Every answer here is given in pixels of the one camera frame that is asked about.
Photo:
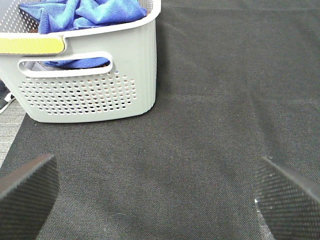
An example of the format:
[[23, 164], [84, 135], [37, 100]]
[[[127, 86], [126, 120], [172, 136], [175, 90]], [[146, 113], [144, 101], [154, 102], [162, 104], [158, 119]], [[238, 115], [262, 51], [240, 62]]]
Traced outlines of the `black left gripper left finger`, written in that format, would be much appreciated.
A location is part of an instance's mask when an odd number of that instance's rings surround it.
[[60, 188], [57, 159], [44, 154], [0, 179], [0, 238], [35, 240]]

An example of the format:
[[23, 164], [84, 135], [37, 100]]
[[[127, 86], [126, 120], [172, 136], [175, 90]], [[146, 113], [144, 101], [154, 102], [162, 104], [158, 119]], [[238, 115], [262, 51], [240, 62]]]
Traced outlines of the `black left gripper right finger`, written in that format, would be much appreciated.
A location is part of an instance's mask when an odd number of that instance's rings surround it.
[[260, 157], [254, 198], [276, 240], [320, 238], [320, 187], [293, 169]]

